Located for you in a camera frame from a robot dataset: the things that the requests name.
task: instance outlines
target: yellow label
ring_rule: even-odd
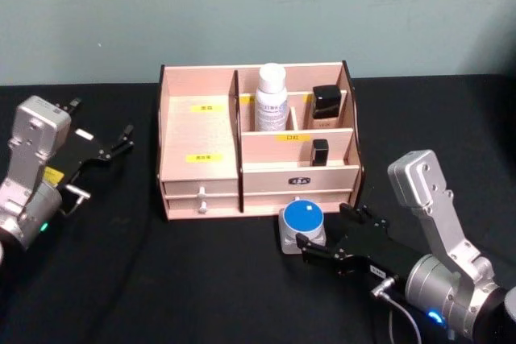
[[[54,168],[46,167],[43,177],[48,183],[57,186],[65,175],[63,172],[57,171]]]
[[[240,103],[241,104],[254,104],[255,102],[255,96],[240,96]]]
[[[310,141],[310,135],[277,135],[277,141]]]
[[[201,155],[186,156],[186,163],[217,163],[222,160],[222,153],[204,153]]]
[[[224,105],[192,105],[190,111],[193,113],[223,112]]]

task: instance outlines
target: drawer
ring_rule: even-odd
[[[244,170],[245,193],[353,190],[357,165]]]
[[[324,213],[338,213],[340,203],[348,203],[351,193],[302,193],[298,196],[316,203]],[[292,193],[248,194],[244,196],[245,213],[250,216],[278,215],[293,200]]]
[[[238,179],[222,180],[178,180],[164,181],[165,195],[197,195],[204,187],[206,194],[235,194],[239,193]]]
[[[305,199],[312,201],[315,204],[326,203],[326,202],[343,202],[348,201],[350,193],[346,192],[322,192],[322,193],[302,193],[297,195],[299,199]],[[280,194],[251,194],[244,195],[245,206],[253,205],[288,205],[294,200],[296,195],[292,193],[280,193]]]
[[[171,211],[180,209],[197,210],[198,213],[210,213],[210,209],[238,209],[238,196],[222,196],[222,197],[205,197],[198,199],[196,197],[176,197],[168,199]],[[202,203],[206,204],[206,211],[200,209]]]

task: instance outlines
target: wooden shelf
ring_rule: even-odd
[[[346,63],[284,66],[282,132],[254,131],[260,65],[162,68],[158,178],[168,219],[277,215],[295,197],[325,212],[355,203],[363,168]],[[312,88],[331,84],[343,95],[337,127],[307,129]],[[325,167],[310,166],[314,139],[329,143]],[[298,177],[310,182],[292,183]]]

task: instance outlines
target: blue cap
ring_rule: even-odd
[[[312,201],[292,201],[286,206],[283,217],[290,228],[305,233],[323,225],[324,214]]]

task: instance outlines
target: drawer knob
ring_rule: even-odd
[[[201,203],[201,207],[199,207],[198,212],[199,213],[207,213],[208,212],[208,205],[206,204],[205,201],[203,201]]]
[[[199,192],[197,193],[198,199],[206,199],[206,190],[204,187],[199,187]]]

